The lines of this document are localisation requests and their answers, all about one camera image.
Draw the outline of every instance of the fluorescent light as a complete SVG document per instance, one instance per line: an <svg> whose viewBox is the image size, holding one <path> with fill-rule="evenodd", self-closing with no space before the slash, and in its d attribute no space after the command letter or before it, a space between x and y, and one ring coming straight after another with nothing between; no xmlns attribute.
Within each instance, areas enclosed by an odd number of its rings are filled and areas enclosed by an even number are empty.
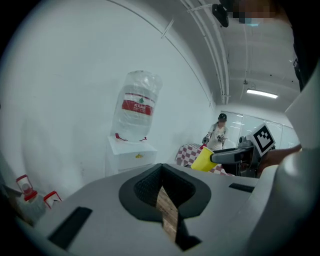
<svg viewBox="0 0 320 256"><path fill-rule="evenodd" d="M268 92L260 91L260 90L248 89L248 90L246 90L246 92L247 92L247 94L256 94L256 95L270 97L270 98L273 98L273 99L278 98L278 95L276 95L276 94L272 94L272 93L268 93Z"/></svg>
<svg viewBox="0 0 320 256"><path fill-rule="evenodd" d="M268 124L272 124L272 125L275 125L275 126L281 128L281 126L276 124L277 122L275 122L275 121L272 121L272 122L265 121L265 122L268 123Z"/></svg>

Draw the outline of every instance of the red label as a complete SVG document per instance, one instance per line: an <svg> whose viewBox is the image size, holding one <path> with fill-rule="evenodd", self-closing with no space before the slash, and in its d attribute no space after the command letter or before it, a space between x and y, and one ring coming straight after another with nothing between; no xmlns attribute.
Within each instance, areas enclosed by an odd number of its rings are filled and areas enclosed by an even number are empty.
<svg viewBox="0 0 320 256"><path fill-rule="evenodd" d="M152 116L154 109L149 105L143 105L140 103L136 103L132 100L125 99L122 103L122 109L123 110L130 110L134 112L138 112L141 114L145 114L148 116Z"/></svg>

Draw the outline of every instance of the cap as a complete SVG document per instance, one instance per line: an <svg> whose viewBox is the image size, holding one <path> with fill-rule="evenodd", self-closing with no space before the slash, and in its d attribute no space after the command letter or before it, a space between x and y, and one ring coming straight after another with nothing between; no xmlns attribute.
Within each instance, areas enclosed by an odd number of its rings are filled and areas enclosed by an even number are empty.
<svg viewBox="0 0 320 256"><path fill-rule="evenodd" d="M221 114L219 115L219 117L218 117L218 120L220 120L220 119L224 119L224 120L227 121L227 115L224 114L224 113L221 113Z"/></svg>

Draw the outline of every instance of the table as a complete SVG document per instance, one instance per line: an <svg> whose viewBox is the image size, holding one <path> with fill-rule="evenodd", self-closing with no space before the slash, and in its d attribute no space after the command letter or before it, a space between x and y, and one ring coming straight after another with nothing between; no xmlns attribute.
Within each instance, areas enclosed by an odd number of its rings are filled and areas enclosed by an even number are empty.
<svg viewBox="0 0 320 256"><path fill-rule="evenodd" d="M200 147L201 145L195 144L195 143L185 144L181 146L175 157L176 164L179 166L186 166L186 165L191 166L196 160L196 158L199 156L199 154L201 153ZM217 164L209 172L213 174L219 174L219 175L234 176L230 173L226 173L226 171L223 169L220 163Z"/></svg>

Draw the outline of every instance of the black slot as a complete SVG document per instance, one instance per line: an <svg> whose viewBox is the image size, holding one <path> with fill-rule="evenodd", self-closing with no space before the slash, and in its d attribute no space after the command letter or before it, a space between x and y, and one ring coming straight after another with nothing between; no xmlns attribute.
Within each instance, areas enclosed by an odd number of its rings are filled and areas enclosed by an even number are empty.
<svg viewBox="0 0 320 256"><path fill-rule="evenodd" d="M247 186L247 185L242 185L242 184L238 184L238 183L232 183L229 186L229 188L244 191L244 192L249 192L249 193L252 193L252 191L254 191L254 189L255 189L254 186Z"/></svg>
<svg viewBox="0 0 320 256"><path fill-rule="evenodd" d="M48 240L66 250L89 218L92 210L85 207L75 209L67 219L49 236Z"/></svg>

